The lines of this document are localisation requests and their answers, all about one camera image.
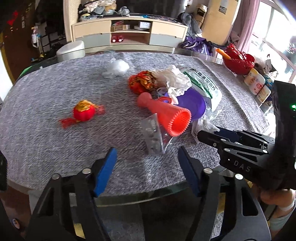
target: television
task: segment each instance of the television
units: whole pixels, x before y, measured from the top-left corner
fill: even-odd
[[[185,12],[188,0],[116,0],[117,10],[126,6],[131,13],[177,18]]]

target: red basket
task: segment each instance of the red basket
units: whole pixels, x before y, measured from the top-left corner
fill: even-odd
[[[255,65],[255,58],[252,55],[238,51],[233,44],[226,48],[225,53],[231,57],[231,59],[223,58],[226,67],[237,75],[247,75]]]

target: gray tablecloth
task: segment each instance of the gray tablecloth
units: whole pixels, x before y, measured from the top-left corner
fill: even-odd
[[[130,69],[122,77],[102,76],[111,57],[125,60]],[[164,53],[116,53],[65,61],[26,75],[9,92],[0,111],[0,150],[8,160],[8,178],[42,190],[54,173],[77,174],[105,156],[113,146],[118,161],[103,195],[151,191],[184,180],[177,150],[184,145],[205,167],[219,163],[216,150],[196,144],[191,126],[163,156],[147,155],[140,121],[150,115],[136,105],[127,86],[130,75],[142,70],[185,64],[203,71],[219,86],[224,108],[213,121],[227,129],[263,133],[263,113],[224,66],[194,57]],[[58,120],[70,117],[82,99],[104,105],[106,114],[67,129]]]

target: window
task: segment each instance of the window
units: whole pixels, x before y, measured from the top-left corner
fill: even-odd
[[[278,71],[279,81],[296,81],[296,28],[271,0],[261,0],[249,53],[266,59]]]

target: purple bowl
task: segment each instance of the purple bowl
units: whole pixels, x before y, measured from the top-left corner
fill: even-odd
[[[206,104],[203,96],[195,89],[189,88],[184,95],[177,97],[179,104],[177,106],[189,109],[191,112],[191,121],[201,118],[206,110]]]

